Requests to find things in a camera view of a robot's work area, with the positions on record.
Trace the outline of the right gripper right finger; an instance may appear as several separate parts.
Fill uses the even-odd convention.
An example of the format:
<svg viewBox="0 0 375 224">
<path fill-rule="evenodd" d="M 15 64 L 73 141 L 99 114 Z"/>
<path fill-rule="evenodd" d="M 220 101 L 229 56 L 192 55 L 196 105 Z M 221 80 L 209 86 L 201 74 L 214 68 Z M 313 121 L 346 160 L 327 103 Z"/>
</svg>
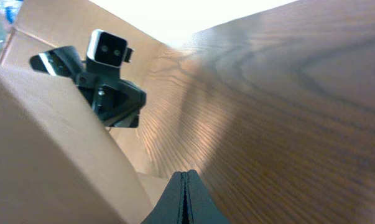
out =
<svg viewBox="0 0 375 224">
<path fill-rule="evenodd" d="M 183 173 L 183 222 L 189 224 L 229 224 L 212 200 L 198 172 Z"/>
</svg>

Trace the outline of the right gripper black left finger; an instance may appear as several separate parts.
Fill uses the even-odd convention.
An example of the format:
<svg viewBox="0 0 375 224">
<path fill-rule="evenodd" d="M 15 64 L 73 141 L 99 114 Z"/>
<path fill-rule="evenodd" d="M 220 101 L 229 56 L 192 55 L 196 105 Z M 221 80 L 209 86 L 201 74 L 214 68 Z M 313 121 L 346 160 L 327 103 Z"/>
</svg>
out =
<svg viewBox="0 0 375 224">
<path fill-rule="evenodd" d="M 185 196 L 185 180 L 181 172 L 170 178 L 157 205 L 142 224 L 182 224 Z"/>
</svg>

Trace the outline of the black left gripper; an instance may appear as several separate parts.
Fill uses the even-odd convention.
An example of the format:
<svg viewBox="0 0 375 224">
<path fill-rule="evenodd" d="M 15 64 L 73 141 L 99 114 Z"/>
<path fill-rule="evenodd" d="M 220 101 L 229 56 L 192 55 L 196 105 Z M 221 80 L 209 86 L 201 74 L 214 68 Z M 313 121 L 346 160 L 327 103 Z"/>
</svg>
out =
<svg viewBox="0 0 375 224">
<path fill-rule="evenodd" d="M 31 68 L 51 76 L 75 77 L 75 85 L 91 109 L 109 128 L 137 128 L 147 93 L 120 78 L 120 69 L 85 60 L 74 46 L 48 50 L 29 59 Z"/>
</svg>

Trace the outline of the cardboard box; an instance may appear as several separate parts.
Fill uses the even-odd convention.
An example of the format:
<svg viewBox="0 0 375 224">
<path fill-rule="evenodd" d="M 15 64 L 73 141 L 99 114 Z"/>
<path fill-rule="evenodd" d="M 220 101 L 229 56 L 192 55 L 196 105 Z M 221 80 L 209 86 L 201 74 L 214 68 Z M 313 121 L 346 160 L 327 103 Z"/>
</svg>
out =
<svg viewBox="0 0 375 224">
<path fill-rule="evenodd" d="M 129 41 L 125 76 L 142 83 L 158 40 L 90 1 L 25 1 L 0 12 L 0 223 L 140 223 L 168 183 L 129 160 L 68 78 L 29 58 L 62 45 L 85 52 L 91 31 Z"/>
</svg>

